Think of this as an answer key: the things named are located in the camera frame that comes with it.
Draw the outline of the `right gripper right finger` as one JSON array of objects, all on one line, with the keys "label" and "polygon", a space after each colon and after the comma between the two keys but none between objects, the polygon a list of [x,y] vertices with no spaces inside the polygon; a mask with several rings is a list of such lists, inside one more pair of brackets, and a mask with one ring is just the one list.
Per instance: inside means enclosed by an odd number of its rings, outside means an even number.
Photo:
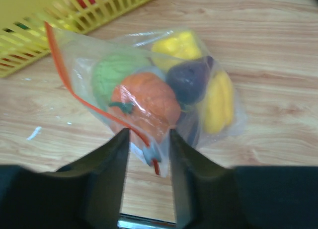
[{"label": "right gripper right finger", "polygon": [[171,182],[179,229],[315,229],[315,166],[224,168],[169,133]]}]

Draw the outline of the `yellow bell pepper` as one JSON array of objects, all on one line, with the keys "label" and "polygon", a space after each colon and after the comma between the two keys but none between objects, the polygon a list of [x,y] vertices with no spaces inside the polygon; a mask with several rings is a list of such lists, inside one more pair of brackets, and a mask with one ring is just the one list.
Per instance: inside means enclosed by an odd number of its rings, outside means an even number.
[{"label": "yellow bell pepper", "polygon": [[225,71],[217,71],[207,86],[203,129],[216,134],[234,120],[234,87]]},{"label": "yellow bell pepper", "polygon": [[170,56],[170,58],[160,57],[157,54],[152,56],[152,62],[165,72],[177,64],[202,57],[202,51],[192,31],[183,31],[158,40],[154,42],[151,51]]}]

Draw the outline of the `orange fruit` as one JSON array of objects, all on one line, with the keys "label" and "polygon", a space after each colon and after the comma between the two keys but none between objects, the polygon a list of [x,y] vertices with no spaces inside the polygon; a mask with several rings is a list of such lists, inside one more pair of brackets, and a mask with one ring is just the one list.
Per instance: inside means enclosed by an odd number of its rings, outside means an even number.
[{"label": "orange fruit", "polygon": [[113,91],[109,110],[160,144],[181,108],[172,88],[154,73],[129,75]]}]

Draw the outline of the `green cabbage back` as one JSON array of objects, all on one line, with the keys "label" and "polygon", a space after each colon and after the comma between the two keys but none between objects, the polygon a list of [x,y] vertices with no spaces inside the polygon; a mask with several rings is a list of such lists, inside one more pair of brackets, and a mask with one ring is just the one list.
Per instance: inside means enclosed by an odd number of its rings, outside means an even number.
[{"label": "green cabbage back", "polygon": [[94,66],[91,78],[92,91],[97,105],[102,110],[107,110],[114,88],[136,70],[151,65],[150,60],[143,56],[122,54],[106,56]]}]

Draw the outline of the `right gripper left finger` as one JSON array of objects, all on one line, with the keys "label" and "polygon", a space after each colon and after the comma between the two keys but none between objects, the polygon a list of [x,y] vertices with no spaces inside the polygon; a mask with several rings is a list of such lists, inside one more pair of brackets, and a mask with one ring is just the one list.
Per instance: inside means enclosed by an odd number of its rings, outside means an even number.
[{"label": "right gripper left finger", "polygon": [[115,229],[120,217],[130,132],[54,172],[0,167],[3,229]]}]

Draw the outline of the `clear zip top bag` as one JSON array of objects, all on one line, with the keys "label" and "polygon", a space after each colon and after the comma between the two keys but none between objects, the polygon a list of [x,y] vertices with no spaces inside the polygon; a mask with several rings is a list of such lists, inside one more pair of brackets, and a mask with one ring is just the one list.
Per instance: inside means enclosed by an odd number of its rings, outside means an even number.
[{"label": "clear zip top bag", "polygon": [[57,72],[71,95],[117,133],[157,175],[175,129],[193,148],[243,133],[247,116],[228,73],[188,28],[109,41],[45,24]]}]

